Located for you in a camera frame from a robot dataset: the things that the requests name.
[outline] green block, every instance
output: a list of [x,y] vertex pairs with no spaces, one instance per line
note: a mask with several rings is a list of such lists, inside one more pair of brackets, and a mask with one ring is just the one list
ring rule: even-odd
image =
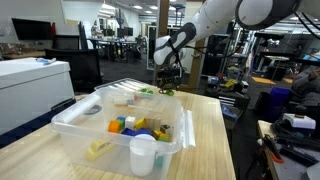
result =
[[124,121],[121,120],[116,120],[119,122],[119,130],[123,130],[124,129]]
[[158,138],[158,141],[169,142],[169,139],[163,138],[163,137],[160,136],[160,137]]

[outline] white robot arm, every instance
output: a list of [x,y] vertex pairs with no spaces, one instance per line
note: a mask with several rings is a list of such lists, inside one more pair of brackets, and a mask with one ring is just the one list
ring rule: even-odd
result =
[[154,60],[158,65],[172,64],[184,46],[214,34],[233,19],[245,29],[260,30],[296,11],[320,17],[319,8],[317,0],[207,0],[173,36],[157,39]]

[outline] ceiling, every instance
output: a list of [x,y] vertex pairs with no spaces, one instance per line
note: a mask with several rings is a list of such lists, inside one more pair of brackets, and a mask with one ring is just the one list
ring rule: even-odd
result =
[[[117,7],[117,8],[126,8],[130,9],[139,15],[144,16],[157,16],[158,10],[154,10],[150,8],[151,6],[157,6],[158,0],[134,0],[134,1],[128,1],[128,0],[105,0],[106,4]],[[172,6],[185,6],[186,1],[185,0],[175,0],[170,1],[170,4]],[[142,9],[136,9],[134,6],[140,6]],[[180,9],[179,12],[182,13],[182,15],[185,13],[185,8]],[[169,16],[176,16],[176,10],[169,10]]]
[[[158,15],[158,10],[151,9],[151,6],[157,6],[158,0],[64,0],[64,1],[91,1],[91,2],[105,2],[108,5],[114,6],[116,8],[126,8],[129,10],[132,10],[136,13],[138,13],[140,16],[157,16]],[[175,5],[182,5],[185,6],[186,0],[175,0],[171,1],[170,4],[172,6]],[[141,6],[142,9],[136,9],[133,6]],[[179,10],[182,15],[185,13],[185,9],[180,9]],[[169,10],[169,16],[175,17],[176,16],[176,11],[175,10]],[[282,20],[280,23],[277,23],[276,26],[295,26],[296,24],[298,26],[302,26],[299,20],[292,20],[290,18],[295,17],[295,15],[291,15],[284,20]],[[313,20],[315,24],[320,24],[320,21],[314,20],[314,18],[310,17],[310,19]]]

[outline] lab equipment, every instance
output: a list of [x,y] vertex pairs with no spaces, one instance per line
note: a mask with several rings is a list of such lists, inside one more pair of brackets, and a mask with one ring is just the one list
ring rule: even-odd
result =
[[175,34],[156,40],[154,61],[157,65],[165,65],[158,72],[157,86],[162,92],[178,88],[184,72],[180,60],[187,52],[184,47],[214,34],[234,18],[245,29],[260,30],[276,24],[296,11],[320,18],[320,11],[314,4],[317,4],[317,0],[205,1],[191,20]]
[[297,116],[295,114],[284,113],[282,120],[289,121],[292,130],[302,133],[313,133],[316,129],[316,121],[308,116]]
[[[43,65],[36,58],[0,62],[0,135],[38,120],[30,130],[50,123],[52,108],[74,98],[67,62]],[[13,137],[16,139],[19,130]]]

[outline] workbench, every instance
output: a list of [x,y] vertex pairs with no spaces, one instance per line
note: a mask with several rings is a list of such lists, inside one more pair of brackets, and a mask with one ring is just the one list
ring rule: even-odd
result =
[[[270,130],[271,123],[265,122],[265,121],[258,121],[258,131],[261,138],[264,137],[265,134],[270,135],[272,138],[274,138],[274,134]],[[280,149],[281,146],[279,144],[276,144],[277,148]],[[320,153],[306,150],[302,148],[297,148],[296,150],[302,152],[302,153],[308,153],[312,156],[314,156],[316,159],[319,160]],[[281,155],[282,159],[284,160],[284,163],[277,163],[274,162],[270,156],[270,151],[268,148],[265,149],[266,158],[268,161],[269,169],[272,175],[273,180],[277,179],[304,179],[306,176],[307,168],[300,163],[297,163],[291,159],[289,159],[286,156]]]
[[22,58],[28,58],[28,57],[45,57],[46,53],[45,51],[33,51],[23,54],[6,54],[2,55],[4,59],[22,59]]
[[[196,147],[173,154],[167,179],[236,179],[219,100],[184,92],[174,96],[192,111]],[[2,179],[134,179],[73,164],[50,125],[1,149],[0,164]]]

